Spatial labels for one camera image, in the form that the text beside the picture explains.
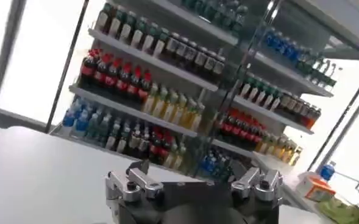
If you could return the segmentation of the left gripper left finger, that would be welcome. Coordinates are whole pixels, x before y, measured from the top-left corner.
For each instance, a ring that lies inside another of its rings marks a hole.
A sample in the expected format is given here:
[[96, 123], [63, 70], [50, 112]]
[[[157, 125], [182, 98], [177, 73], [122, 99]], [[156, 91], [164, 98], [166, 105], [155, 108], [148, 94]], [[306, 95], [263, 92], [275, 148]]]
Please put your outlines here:
[[148, 176], [149, 161], [135, 161], [123, 172], [110, 171], [105, 176], [106, 203], [114, 209], [118, 200], [139, 202], [142, 197], [159, 200], [164, 194], [162, 182]]

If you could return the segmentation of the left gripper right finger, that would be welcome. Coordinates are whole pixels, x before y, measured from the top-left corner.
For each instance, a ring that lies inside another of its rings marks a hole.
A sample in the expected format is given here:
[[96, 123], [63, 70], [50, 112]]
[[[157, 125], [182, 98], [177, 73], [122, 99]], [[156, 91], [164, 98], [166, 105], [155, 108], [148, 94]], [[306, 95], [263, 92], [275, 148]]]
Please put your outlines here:
[[248, 198], [253, 192], [255, 197], [264, 202], [281, 203], [283, 177], [279, 170], [271, 169], [265, 174], [257, 167], [251, 167], [238, 180], [231, 183], [231, 192], [240, 199]]

